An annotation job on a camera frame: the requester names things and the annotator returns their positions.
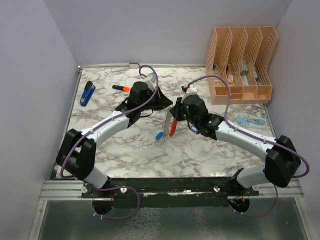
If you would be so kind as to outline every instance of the blue stapler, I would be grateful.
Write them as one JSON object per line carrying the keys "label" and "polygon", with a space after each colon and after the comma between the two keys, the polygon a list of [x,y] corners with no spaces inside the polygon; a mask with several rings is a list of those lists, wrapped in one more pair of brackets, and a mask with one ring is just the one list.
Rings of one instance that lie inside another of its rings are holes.
{"label": "blue stapler", "polygon": [[92,94],[96,90],[96,86],[92,83],[92,81],[88,81],[84,87],[84,91],[82,93],[80,99],[80,105],[85,107],[87,106]]}

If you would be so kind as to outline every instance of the plastic file organizer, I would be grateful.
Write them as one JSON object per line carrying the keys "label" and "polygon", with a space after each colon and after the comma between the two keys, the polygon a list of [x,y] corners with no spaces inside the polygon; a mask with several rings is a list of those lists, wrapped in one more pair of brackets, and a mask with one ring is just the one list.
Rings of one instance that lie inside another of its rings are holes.
{"label": "plastic file organizer", "polygon": [[[272,85],[267,67],[278,39],[273,26],[215,27],[205,62],[207,75],[219,75],[228,83],[231,104],[266,104],[271,99]],[[243,81],[243,58],[247,62]],[[258,81],[254,76],[254,67]],[[213,104],[227,104],[228,92],[217,78],[208,79]]]}

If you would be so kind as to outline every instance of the glass surface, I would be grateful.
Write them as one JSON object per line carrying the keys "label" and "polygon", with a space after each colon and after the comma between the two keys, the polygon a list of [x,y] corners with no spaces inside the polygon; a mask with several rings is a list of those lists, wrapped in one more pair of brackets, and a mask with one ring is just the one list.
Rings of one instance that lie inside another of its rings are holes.
{"label": "glass surface", "polygon": [[[268,211],[275,200],[251,200],[250,214]],[[306,240],[294,198],[280,198],[262,218],[240,216],[229,207],[141,208],[125,220],[93,216],[91,201],[48,201],[41,240]],[[113,209],[124,216],[132,209]]]}

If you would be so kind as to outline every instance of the white marble surface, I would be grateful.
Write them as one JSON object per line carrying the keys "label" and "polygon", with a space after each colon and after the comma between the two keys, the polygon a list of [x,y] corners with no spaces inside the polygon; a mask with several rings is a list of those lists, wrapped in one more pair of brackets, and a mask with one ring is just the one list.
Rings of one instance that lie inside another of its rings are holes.
{"label": "white marble surface", "polygon": [[[205,75],[204,68],[155,68],[162,92],[173,101],[182,97],[181,86]],[[151,71],[144,68],[143,73]],[[82,71],[68,129],[78,131],[88,128],[108,117],[128,95],[112,89],[112,85],[132,86],[140,79],[137,69],[87,68]],[[79,104],[87,81],[96,90],[88,105]],[[211,103],[206,80],[195,84],[198,95],[211,113],[223,116],[225,105]],[[235,121],[240,113],[267,119],[262,104],[231,105],[228,119]],[[229,143],[214,141],[188,129],[179,122],[175,135],[166,141],[156,141],[162,131],[165,110],[139,119],[126,130],[118,132],[96,150],[95,166],[110,177],[219,177],[232,176],[237,169],[259,164],[254,155]],[[270,126],[252,129],[262,135],[272,136]]]}

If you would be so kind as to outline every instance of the gray wall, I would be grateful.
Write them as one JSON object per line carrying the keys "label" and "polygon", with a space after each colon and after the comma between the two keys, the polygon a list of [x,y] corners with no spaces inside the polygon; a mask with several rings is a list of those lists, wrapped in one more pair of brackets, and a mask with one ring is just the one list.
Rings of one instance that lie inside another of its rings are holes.
{"label": "gray wall", "polygon": [[0,33],[0,239],[24,240],[78,71],[42,0],[2,0]]}
{"label": "gray wall", "polygon": [[270,117],[277,136],[289,136],[310,163],[301,178],[309,213],[320,236],[320,1],[294,0],[277,28],[278,46],[269,68]]}
{"label": "gray wall", "polygon": [[217,26],[277,26],[291,0],[44,0],[79,65],[204,64]]}

